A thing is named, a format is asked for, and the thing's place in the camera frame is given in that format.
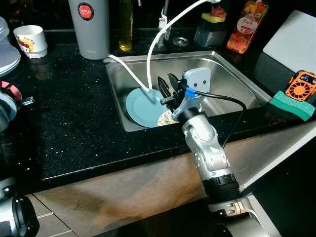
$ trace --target red bottle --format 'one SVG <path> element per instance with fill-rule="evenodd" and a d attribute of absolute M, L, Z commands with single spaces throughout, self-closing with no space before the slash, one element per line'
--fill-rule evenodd
<path fill-rule="evenodd" d="M 255 36 L 269 5 L 261 0 L 249 0 L 245 4 L 237 25 L 231 34 L 226 48 L 244 54 Z"/>

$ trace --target blue clip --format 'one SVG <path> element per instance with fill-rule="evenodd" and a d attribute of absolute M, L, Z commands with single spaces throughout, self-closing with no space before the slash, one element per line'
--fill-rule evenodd
<path fill-rule="evenodd" d="M 185 95 L 194 98 L 196 96 L 196 91 L 192 88 L 187 87 Z"/>

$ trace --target blue plate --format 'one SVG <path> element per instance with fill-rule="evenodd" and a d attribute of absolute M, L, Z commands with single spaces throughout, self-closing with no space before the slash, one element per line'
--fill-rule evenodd
<path fill-rule="evenodd" d="M 133 90 L 126 98 L 126 109 L 131 118 L 144 127 L 157 127 L 161 114 L 168 111 L 161 105 L 162 94 L 157 90 L 146 92 L 142 88 Z"/>

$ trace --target thermos label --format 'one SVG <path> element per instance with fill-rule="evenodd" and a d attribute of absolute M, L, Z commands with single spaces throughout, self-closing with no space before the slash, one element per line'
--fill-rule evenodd
<path fill-rule="evenodd" d="M 82 2 L 78 5 L 79 16 L 86 21 L 89 21 L 93 18 L 94 12 L 92 6 L 86 2 Z"/>

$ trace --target bottle label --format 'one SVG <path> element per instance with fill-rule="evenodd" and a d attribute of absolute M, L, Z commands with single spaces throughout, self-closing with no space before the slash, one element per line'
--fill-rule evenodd
<path fill-rule="evenodd" d="M 78 13 L 79 16 L 85 21 L 90 21 L 94 15 L 92 6 L 86 2 L 82 2 L 78 5 Z"/>
<path fill-rule="evenodd" d="M 247 14 L 237 22 L 237 29 L 243 34 L 252 34 L 258 27 L 258 22 L 253 13 Z"/>

